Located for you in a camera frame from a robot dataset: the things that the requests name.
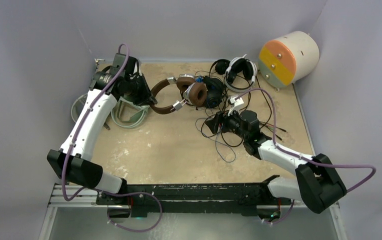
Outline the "brown headphones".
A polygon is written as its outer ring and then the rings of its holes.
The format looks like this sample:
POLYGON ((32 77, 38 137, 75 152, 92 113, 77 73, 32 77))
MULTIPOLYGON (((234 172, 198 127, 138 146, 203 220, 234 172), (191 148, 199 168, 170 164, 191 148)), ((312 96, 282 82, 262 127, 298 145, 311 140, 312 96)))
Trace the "brown headphones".
POLYGON ((165 106, 157 107, 155 103, 150 103, 151 109, 160 115, 167 115, 179 111, 185 104, 191 104, 195 107, 203 107, 207 100, 207 88, 204 83, 197 82, 193 75, 181 74, 178 78, 168 77, 158 82, 152 89, 151 93, 154 97, 165 87, 175 85, 180 92, 181 101, 165 106))

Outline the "white grey headphones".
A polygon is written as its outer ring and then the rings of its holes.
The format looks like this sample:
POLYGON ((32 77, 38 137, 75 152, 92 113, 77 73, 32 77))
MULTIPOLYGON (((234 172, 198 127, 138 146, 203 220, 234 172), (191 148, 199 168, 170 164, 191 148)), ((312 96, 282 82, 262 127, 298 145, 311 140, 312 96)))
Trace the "white grey headphones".
POLYGON ((77 122, 83 110, 83 107, 86 104, 86 100, 87 100, 87 93, 84 93, 73 102, 70 108, 70 115, 74 123, 77 122))

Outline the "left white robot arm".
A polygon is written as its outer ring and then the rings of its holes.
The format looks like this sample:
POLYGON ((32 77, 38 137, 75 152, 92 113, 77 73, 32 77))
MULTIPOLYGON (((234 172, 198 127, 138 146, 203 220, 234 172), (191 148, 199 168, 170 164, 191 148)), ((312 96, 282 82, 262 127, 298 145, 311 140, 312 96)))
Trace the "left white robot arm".
POLYGON ((91 161, 94 147, 108 115, 121 98, 136 106, 156 102, 137 58, 117 53, 113 64, 94 74, 86 101, 75 125, 58 150, 47 160, 63 185, 67 182, 108 193, 115 204, 126 202, 126 180, 111 175, 91 161))

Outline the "mint green headphones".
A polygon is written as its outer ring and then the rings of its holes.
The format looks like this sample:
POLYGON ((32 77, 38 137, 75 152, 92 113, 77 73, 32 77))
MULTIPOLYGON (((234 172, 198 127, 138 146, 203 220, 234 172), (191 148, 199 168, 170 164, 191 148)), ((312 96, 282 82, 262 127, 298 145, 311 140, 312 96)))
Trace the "mint green headphones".
POLYGON ((133 129, 141 125, 149 111, 149 106, 137 106, 124 97, 120 97, 111 110, 112 121, 123 129, 133 129))

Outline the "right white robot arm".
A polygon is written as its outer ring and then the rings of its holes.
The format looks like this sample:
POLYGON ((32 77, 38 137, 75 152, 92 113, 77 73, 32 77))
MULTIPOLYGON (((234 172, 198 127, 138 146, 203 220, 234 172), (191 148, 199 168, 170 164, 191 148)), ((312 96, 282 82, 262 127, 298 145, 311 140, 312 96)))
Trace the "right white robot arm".
POLYGON ((347 187, 331 163, 320 153, 316 156, 293 151, 262 133, 257 114, 217 112, 205 125, 213 134, 234 133, 243 141, 247 153, 271 162, 292 173, 296 179, 277 177, 259 190, 260 199, 270 204, 277 198, 302 201, 316 214, 322 213, 347 193, 347 187))

